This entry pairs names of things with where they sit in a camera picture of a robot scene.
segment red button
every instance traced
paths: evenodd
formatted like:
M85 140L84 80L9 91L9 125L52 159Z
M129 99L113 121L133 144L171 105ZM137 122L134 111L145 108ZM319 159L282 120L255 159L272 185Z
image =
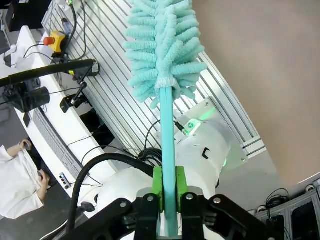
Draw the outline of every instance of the red button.
M55 43L55 38L54 37L45 37L44 40L43 40L43 44L46 45L46 46L54 44L54 43Z

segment keyboard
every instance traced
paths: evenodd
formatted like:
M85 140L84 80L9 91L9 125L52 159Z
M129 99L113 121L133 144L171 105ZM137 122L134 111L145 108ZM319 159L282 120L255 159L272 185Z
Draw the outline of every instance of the keyboard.
M61 139L41 108L36 108L34 110L32 120L54 154L60 159L74 179L77 179L83 165L70 149L67 148L67 145Z

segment slotted aluminum surface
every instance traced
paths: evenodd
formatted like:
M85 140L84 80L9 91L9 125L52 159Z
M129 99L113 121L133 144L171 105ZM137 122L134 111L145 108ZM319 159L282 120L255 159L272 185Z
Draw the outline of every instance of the slotted aluminum surface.
M160 109L149 108L151 99L145 103L137 102L132 96L133 89L127 85L132 77L130 61L125 57L122 47L128 39L124 32L128 27L126 17L131 5L127 0L88 0L86 11L86 58L96 59L100 63L100 74L86 78L88 87L85 94L123 145L136 153L143 149L148 129L160 119ZM50 33L63 31L61 18L73 19L70 10L63 10L52 1L43 19L43 26ZM81 56L85 49L84 12L80 9L78 26L69 47L71 59ZM249 119L239 100L205 52L198 60L208 65L201 73L195 92L195 100L185 96L174 102L174 117L177 118L207 97L211 97L216 108L239 140L248 157L266 150L257 130ZM154 133L160 130L157 124L148 137L148 146L159 147Z

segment tan surface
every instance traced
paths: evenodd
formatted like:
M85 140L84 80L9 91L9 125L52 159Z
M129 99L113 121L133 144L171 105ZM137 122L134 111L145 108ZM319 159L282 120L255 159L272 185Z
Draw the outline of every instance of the tan surface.
M286 185L320 172L320 1L193 0L201 43Z

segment person's hand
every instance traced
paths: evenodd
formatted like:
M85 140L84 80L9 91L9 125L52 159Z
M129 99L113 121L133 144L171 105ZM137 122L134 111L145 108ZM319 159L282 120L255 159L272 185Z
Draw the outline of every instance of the person's hand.
M25 149L25 144L30 146L30 149L32 147L32 143L28 140L28 139L24 139L20 142L19 144L19 148L21 148L22 150Z
M49 185L50 177L43 170L40 170L39 172L42 175L42 177L39 176L39 180L41 182L41 187L47 189L47 187Z

